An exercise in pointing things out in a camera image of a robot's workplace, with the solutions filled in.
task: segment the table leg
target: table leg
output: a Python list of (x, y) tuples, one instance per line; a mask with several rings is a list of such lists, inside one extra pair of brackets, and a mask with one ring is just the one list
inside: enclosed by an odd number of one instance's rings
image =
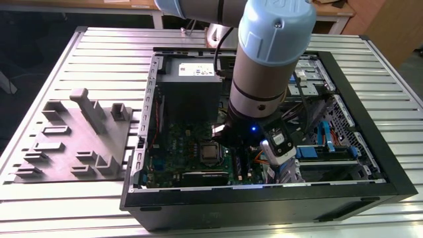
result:
[(3, 88), (7, 94), (15, 94), (17, 91), (17, 88), (15, 87), (12, 82), (9, 82), (9, 79), (1, 72), (0, 72), (0, 88)]
[(153, 28), (155, 29), (163, 29), (163, 13), (161, 11), (153, 11), (152, 14), (152, 21), (153, 21)]
[(349, 17), (348, 16), (339, 16), (333, 26), (331, 28), (329, 34), (331, 35), (340, 35), (343, 33), (344, 27), (348, 23)]

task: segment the robotic arm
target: robotic arm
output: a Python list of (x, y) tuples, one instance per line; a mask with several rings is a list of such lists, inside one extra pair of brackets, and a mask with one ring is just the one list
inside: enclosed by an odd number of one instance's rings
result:
[(316, 22), (309, 0), (155, 0), (161, 11), (181, 18), (239, 28), (225, 127), (215, 136), (229, 146), (248, 140), (251, 128), (265, 139), (261, 148), (271, 164), (295, 155), (283, 121), (275, 112), (284, 98), (299, 57)]

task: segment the slotted metal surface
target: slotted metal surface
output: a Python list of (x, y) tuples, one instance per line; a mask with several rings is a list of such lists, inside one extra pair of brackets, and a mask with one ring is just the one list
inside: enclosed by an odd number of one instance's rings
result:
[[(85, 87), (89, 98), (103, 107), (125, 103), (136, 111), (128, 135), (125, 161), (137, 142), (147, 70), (153, 46), (204, 47), (204, 32), (185, 37), (176, 30), (89, 28), (76, 33), (37, 99), (21, 122), (1, 159), (0, 234), (23, 237), (44, 231), (44, 236), (117, 237), (151, 235), (127, 212), (119, 210), (123, 182), (8, 184), (21, 149), (29, 148), (39, 130), (40, 114), (48, 99), (68, 100), (73, 87)], [(423, 234), (423, 113), (422, 102), (396, 73), (356, 36), (315, 35), (309, 50), (329, 51), (363, 101), (376, 126), (416, 185), (419, 195), (382, 205), (341, 221), (212, 230), (177, 231), (175, 236), (220, 237), (418, 237)]]

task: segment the light blue robot joint cap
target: light blue robot joint cap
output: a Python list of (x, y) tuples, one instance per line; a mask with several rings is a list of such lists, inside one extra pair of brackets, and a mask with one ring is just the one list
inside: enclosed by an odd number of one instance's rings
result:
[(185, 19), (184, 12), (180, 9), (179, 0), (153, 0), (153, 2), (160, 11)]
[(291, 64), (308, 47), (315, 23), (309, 0), (248, 0), (239, 24), (247, 56), (265, 66)]

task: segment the open computer tower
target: open computer tower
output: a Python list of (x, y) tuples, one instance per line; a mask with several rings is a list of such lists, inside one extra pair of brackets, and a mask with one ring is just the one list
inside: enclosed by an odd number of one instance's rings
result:
[(279, 109), (296, 156), (271, 166), (260, 147), (235, 154), (212, 140), (235, 55), (221, 51), (219, 77), (212, 49), (155, 48), (121, 210), (148, 230), (208, 229), (337, 221), (416, 194), (329, 52), (300, 57)]

